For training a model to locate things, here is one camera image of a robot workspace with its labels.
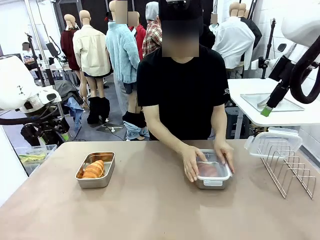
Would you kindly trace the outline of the person's right hand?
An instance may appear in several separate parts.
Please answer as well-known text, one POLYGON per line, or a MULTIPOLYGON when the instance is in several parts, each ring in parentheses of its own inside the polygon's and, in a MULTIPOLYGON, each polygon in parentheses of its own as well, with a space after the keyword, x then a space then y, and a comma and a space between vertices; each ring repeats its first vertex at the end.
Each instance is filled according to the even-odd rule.
POLYGON ((195 182, 198 179, 199 169, 197 166, 197 158, 201 162, 206 162, 207 158, 204 153, 195 146, 185 144, 181 150, 184 173, 190 182, 195 182))

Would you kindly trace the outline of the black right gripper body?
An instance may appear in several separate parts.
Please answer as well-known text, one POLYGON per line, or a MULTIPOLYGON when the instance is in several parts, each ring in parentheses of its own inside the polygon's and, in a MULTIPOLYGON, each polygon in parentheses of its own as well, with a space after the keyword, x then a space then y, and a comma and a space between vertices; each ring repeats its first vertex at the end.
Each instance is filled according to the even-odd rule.
POLYGON ((289 83, 294 66, 295 64, 289 58, 281 56, 268 77, 277 82, 289 83))

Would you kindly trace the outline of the person's left hand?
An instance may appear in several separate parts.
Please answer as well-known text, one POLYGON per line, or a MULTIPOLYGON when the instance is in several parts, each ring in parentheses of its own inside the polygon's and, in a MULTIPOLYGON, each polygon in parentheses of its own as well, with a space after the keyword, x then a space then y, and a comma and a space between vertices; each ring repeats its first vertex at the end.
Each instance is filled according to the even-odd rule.
POLYGON ((225 141, 215 139, 213 142, 213 149, 223 165, 228 165, 231 173, 235 172, 233 163, 234 149, 225 141))

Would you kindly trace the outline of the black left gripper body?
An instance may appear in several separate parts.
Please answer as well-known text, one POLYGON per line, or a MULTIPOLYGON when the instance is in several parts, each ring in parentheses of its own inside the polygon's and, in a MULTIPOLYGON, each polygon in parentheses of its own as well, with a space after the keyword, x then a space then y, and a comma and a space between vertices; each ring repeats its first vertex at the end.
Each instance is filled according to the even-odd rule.
POLYGON ((40 123, 25 124, 20 134, 31 146, 57 145, 64 141, 61 134, 69 132, 70 126, 65 117, 48 118, 40 123))

